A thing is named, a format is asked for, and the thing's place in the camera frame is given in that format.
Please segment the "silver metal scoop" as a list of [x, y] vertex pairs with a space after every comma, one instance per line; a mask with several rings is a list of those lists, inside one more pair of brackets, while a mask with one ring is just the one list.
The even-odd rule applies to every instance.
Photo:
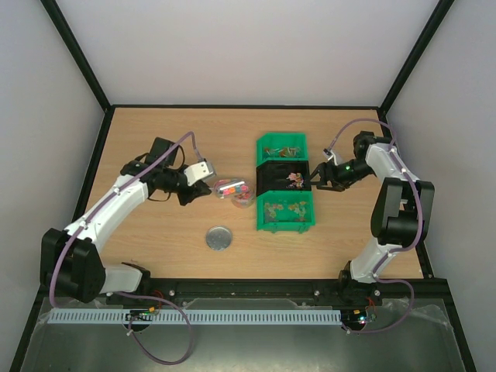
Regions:
[[212, 192], [219, 198], [236, 198], [250, 192], [250, 186], [242, 178], [230, 178], [216, 181]]

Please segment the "black candy bin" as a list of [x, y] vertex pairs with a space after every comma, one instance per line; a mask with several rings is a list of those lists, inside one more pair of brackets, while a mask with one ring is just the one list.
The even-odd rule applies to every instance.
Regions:
[[269, 160], [257, 167], [257, 196], [269, 191], [311, 191], [307, 160]]

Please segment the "silver metal jar lid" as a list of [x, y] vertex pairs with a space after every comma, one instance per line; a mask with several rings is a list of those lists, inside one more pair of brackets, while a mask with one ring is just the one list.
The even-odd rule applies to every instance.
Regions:
[[225, 226], [213, 226], [205, 235], [207, 246], [214, 251], [227, 249], [233, 241], [232, 231]]

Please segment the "green candy bin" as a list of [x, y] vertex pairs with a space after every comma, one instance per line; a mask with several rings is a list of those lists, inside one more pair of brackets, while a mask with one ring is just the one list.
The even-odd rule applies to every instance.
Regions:
[[305, 233], [315, 225], [310, 191], [267, 191], [257, 197], [257, 230]]
[[256, 165], [272, 160], [308, 160], [304, 133], [265, 133], [256, 141]]

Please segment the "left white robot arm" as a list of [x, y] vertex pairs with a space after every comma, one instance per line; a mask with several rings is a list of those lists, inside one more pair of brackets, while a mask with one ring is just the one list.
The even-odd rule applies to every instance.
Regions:
[[105, 244], [138, 206], [156, 191], [176, 195], [185, 206], [211, 194], [206, 180], [215, 176], [211, 162], [202, 155], [194, 164], [174, 167], [181, 142], [157, 137], [150, 150], [125, 164], [114, 184], [81, 217], [62, 230], [49, 229], [41, 241], [40, 282], [47, 286], [50, 304], [56, 293], [83, 303], [108, 293], [134, 293], [146, 276], [135, 264], [105, 266]]

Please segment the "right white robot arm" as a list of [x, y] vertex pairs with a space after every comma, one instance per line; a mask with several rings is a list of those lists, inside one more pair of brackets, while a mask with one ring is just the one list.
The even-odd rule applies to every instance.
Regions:
[[325, 162], [310, 175], [317, 189], [343, 192], [369, 175], [381, 183], [370, 217], [371, 238], [339, 273], [337, 294], [351, 305], [374, 296], [384, 268], [425, 239], [435, 188], [408, 169], [391, 140], [372, 132], [362, 131], [354, 137], [351, 160], [341, 160], [332, 147], [323, 153]]

